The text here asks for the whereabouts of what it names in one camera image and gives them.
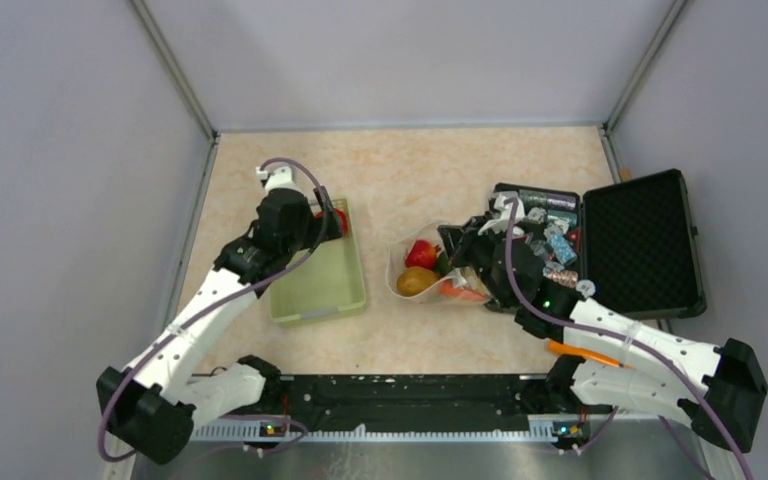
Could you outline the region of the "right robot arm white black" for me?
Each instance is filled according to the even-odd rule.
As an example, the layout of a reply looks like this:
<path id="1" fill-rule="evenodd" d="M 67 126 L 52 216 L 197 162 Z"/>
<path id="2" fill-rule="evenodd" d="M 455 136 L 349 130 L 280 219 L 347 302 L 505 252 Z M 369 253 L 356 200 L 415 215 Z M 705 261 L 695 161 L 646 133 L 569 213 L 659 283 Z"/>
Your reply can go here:
<path id="1" fill-rule="evenodd" d="M 529 244 L 500 231 L 475 223 L 437 231 L 453 265 L 478 273 L 525 332 L 618 361 L 609 367 L 563 355 L 546 380 L 554 409 L 628 407 L 682 423 L 722 449 L 751 451 L 768 383 L 750 345 L 692 341 L 625 317 L 544 277 Z"/>

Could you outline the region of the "red apple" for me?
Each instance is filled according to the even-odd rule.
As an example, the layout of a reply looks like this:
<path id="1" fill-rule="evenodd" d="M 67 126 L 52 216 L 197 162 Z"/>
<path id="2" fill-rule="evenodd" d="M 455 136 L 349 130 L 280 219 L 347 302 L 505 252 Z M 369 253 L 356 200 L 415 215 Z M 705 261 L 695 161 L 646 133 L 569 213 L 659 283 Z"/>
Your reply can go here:
<path id="1" fill-rule="evenodd" d="M 404 266 L 406 268 L 420 267 L 433 270 L 440 249 L 439 245 L 428 240 L 417 239 L 404 259 Z"/>

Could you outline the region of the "clear polka dot zip bag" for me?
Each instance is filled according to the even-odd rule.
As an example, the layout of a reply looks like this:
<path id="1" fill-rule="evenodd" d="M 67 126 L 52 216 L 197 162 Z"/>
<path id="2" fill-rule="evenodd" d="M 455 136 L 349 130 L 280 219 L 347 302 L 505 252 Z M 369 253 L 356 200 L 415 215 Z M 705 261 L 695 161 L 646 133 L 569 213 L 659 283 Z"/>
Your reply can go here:
<path id="1" fill-rule="evenodd" d="M 386 284 L 395 297 L 414 304 L 479 306 L 490 294 L 477 273 L 456 267 L 449 251 L 459 228 L 430 222 L 407 237 L 387 245 Z"/>

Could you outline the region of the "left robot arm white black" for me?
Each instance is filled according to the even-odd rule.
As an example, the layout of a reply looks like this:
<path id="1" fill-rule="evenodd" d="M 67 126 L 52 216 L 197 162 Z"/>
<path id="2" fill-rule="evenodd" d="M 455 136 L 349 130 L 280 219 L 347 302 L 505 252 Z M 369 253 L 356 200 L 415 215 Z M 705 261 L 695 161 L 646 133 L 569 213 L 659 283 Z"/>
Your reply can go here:
<path id="1" fill-rule="evenodd" d="M 324 187 L 308 198 L 294 187 L 267 191 L 257 217 L 225 244 L 201 286 L 178 316 L 123 369 L 106 368 L 96 381 L 100 457 L 109 463 L 141 454 L 167 464 L 198 428 L 244 406 L 268 413 L 279 404 L 280 371 L 244 356 L 205 380 L 190 380 L 230 324 L 267 288 L 306 263 L 343 227 Z"/>

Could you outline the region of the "brown potato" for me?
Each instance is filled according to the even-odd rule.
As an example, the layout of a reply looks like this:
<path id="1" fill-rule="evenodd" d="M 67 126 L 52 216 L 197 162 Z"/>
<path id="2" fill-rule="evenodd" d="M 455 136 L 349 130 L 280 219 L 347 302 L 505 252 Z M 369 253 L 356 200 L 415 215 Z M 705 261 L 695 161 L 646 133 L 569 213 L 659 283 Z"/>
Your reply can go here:
<path id="1" fill-rule="evenodd" d="M 396 280 L 396 291 L 404 297 L 413 297 L 433 286 L 440 276 L 433 270 L 421 266 L 405 269 Z"/>

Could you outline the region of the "green perforated plastic basket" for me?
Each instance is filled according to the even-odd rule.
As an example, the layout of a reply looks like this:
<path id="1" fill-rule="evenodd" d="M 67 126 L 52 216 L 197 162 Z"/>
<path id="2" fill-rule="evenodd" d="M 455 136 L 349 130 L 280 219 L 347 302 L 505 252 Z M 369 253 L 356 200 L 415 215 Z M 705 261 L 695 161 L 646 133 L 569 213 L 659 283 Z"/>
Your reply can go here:
<path id="1" fill-rule="evenodd" d="M 282 326 L 356 316 L 367 307 L 367 291 L 351 204 L 333 199 L 345 235 L 320 246 L 306 262 L 270 286 L 269 316 Z"/>

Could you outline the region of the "dark green avocado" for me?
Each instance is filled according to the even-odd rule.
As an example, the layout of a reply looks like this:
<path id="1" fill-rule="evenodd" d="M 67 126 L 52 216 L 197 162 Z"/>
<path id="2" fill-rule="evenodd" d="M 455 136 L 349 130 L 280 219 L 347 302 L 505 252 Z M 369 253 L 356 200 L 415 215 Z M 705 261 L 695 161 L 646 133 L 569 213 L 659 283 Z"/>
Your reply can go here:
<path id="1" fill-rule="evenodd" d="M 447 253 L 445 251 L 440 251 L 437 254 L 433 271 L 440 277 L 445 277 L 449 275 L 453 269 L 454 267 L 452 266 Z"/>

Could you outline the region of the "red bell pepper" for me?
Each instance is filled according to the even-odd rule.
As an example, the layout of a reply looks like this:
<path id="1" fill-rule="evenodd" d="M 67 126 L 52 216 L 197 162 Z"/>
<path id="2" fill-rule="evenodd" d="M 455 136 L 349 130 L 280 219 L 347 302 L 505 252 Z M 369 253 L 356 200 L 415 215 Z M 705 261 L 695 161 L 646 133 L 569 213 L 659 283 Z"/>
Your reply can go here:
<path id="1" fill-rule="evenodd" d="M 349 231 L 348 217 L 338 208 L 328 210 L 327 213 L 325 210 L 320 210 L 314 215 L 314 237 L 321 233 L 322 228 L 325 228 L 325 238 L 327 240 L 343 238 Z"/>

